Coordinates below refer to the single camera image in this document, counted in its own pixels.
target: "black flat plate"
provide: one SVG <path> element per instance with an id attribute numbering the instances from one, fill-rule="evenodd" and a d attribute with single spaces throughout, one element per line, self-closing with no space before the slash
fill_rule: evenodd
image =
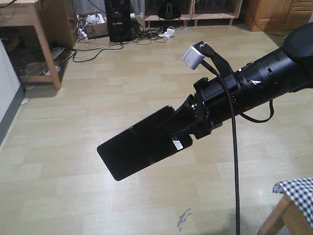
<path id="1" fill-rule="evenodd" d="M 114 179 L 122 180 L 192 145 L 189 135 L 171 138 L 158 131 L 174 113 L 165 106 L 97 147 Z"/>

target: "white wall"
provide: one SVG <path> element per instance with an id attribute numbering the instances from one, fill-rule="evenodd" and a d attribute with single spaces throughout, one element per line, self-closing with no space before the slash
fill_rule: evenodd
<path id="1" fill-rule="evenodd" d="M 0 40 L 0 121 L 19 87 L 20 82 Z"/>

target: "power strip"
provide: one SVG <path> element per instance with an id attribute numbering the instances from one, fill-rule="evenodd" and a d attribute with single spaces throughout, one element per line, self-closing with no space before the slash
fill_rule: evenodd
<path id="1" fill-rule="evenodd" d="M 55 66 L 55 69 L 57 70 L 57 72 L 59 72 L 59 71 L 61 70 L 61 67 L 58 66 L 58 65 L 56 65 L 56 66 Z M 46 75 L 46 76 L 51 75 L 50 70 L 48 70 L 48 72 L 46 72 L 45 75 Z"/>
<path id="2" fill-rule="evenodd" d="M 59 55 L 61 55 L 64 50 L 65 50 L 64 47 L 56 47 L 56 48 L 54 48 L 54 49 L 51 51 L 51 55 L 52 55 L 53 60 L 55 60 L 56 58 L 58 58 Z"/>

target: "table leg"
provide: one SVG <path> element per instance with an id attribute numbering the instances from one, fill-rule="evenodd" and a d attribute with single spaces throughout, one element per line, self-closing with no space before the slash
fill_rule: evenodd
<path id="1" fill-rule="evenodd" d="M 45 32 L 43 30 L 42 24 L 40 22 L 38 12 L 35 9 L 34 5 L 29 6 L 29 12 L 33 16 L 34 27 L 35 27 L 36 33 L 38 35 L 40 46 L 43 50 L 45 61 L 46 61 L 47 66 L 50 70 L 53 85 L 54 85 L 55 89 L 59 90 L 59 89 L 61 89 L 61 81 L 60 81 L 59 75 L 55 69 L 55 64 L 54 64 L 54 61 L 53 61 L 53 58 L 52 58 L 52 55 L 50 52 L 49 44 L 48 44 L 47 38 L 45 36 Z"/>

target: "white connector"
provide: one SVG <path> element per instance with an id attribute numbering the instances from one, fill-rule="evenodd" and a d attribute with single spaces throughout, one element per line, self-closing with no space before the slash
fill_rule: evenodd
<path id="1" fill-rule="evenodd" d="M 197 49 L 191 46 L 182 57 L 182 60 L 191 69 L 195 70 L 204 58 L 205 55 L 201 54 Z"/>
<path id="2" fill-rule="evenodd" d="M 56 47 L 56 48 L 54 48 L 54 49 L 51 51 L 51 55 L 52 55 L 53 60 L 55 60 L 56 58 L 58 58 L 59 55 L 61 55 L 64 50 L 65 50 L 64 47 Z"/>
<path id="3" fill-rule="evenodd" d="M 175 34 L 175 29 L 173 27 L 168 27 L 165 33 L 159 34 L 159 37 L 171 38 L 174 36 L 174 34 Z"/>

